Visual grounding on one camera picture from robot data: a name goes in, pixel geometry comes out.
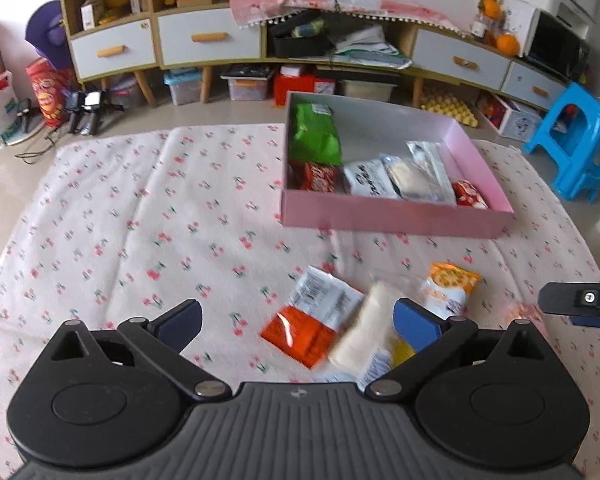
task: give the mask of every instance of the cabinet leg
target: cabinet leg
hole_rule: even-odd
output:
[[[422,89],[424,86],[424,78],[417,77],[413,80],[413,107],[420,108],[422,101]]]
[[[202,69],[202,89],[200,91],[200,102],[206,104],[209,101],[209,93],[211,92],[211,81],[214,75],[212,66],[205,66]]]
[[[136,81],[138,81],[138,86],[140,87],[142,94],[144,95],[144,98],[146,99],[147,103],[149,104],[149,106],[151,108],[155,108],[154,93],[151,92],[151,87],[149,86],[149,83],[146,80],[146,76],[144,75],[144,72],[142,70],[136,70],[134,72],[134,75],[136,76]]]

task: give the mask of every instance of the blue plastic stool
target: blue plastic stool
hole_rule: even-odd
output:
[[[562,110],[571,104],[582,113],[573,119],[565,134],[554,130]],[[552,186],[559,195],[573,200],[581,190],[589,189],[589,201],[595,202],[600,191],[600,161],[595,161],[600,149],[600,102],[596,98],[571,83],[523,150],[532,153],[538,146],[542,146],[558,166]]]

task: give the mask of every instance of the microwave oven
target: microwave oven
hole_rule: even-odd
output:
[[[560,18],[522,0],[502,0],[505,29],[520,44],[520,57],[560,78],[577,81],[587,67],[589,45]]]

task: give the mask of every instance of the egg carton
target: egg carton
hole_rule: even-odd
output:
[[[480,124],[467,103],[450,93],[425,90],[420,109],[434,114],[446,115],[460,124],[472,128],[477,128]]]

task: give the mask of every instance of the drawer handle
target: drawer handle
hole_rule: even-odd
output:
[[[477,63],[474,63],[473,61],[467,61],[458,56],[454,56],[454,63],[458,66],[468,68],[470,70],[478,70],[480,68],[480,65],[478,65]]]
[[[549,92],[547,92],[546,90],[538,88],[537,86],[532,86],[531,89],[534,91],[534,94],[537,94],[540,97],[544,97],[545,99],[549,98]]]
[[[208,43],[210,41],[224,41],[228,37],[227,32],[210,32],[208,34],[194,34],[191,41],[194,43]]]
[[[99,50],[96,52],[96,56],[98,57],[113,57],[122,54],[126,49],[125,45],[112,46],[109,48],[105,48],[104,50]]]

